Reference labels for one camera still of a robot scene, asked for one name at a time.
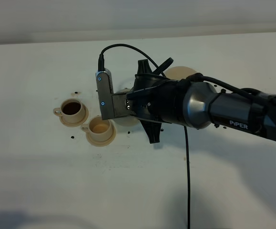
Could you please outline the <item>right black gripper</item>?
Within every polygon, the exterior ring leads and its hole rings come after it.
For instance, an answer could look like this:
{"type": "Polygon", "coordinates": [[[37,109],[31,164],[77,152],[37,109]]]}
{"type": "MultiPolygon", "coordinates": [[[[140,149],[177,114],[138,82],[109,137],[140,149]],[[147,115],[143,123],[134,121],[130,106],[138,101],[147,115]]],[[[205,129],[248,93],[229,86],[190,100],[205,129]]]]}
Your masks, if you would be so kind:
{"type": "Polygon", "coordinates": [[[171,80],[152,73],[147,59],[138,61],[134,86],[126,94],[130,115],[139,119],[150,144],[160,142],[162,123],[185,124],[183,101],[188,79],[171,80]]]}

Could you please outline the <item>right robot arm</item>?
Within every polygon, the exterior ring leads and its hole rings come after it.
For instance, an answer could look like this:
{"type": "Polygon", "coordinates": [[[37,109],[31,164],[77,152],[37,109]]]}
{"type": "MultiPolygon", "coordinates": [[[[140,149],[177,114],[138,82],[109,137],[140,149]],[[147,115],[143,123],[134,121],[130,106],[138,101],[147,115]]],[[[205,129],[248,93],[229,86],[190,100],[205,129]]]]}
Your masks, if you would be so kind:
{"type": "Polygon", "coordinates": [[[223,125],[276,141],[276,94],[239,89],[185,66],[160,76],[141,60],[133,88],[112,101],[114,117],[139,119],[150,143],[159,141],[161,123],[194,129],[223,125]]]}

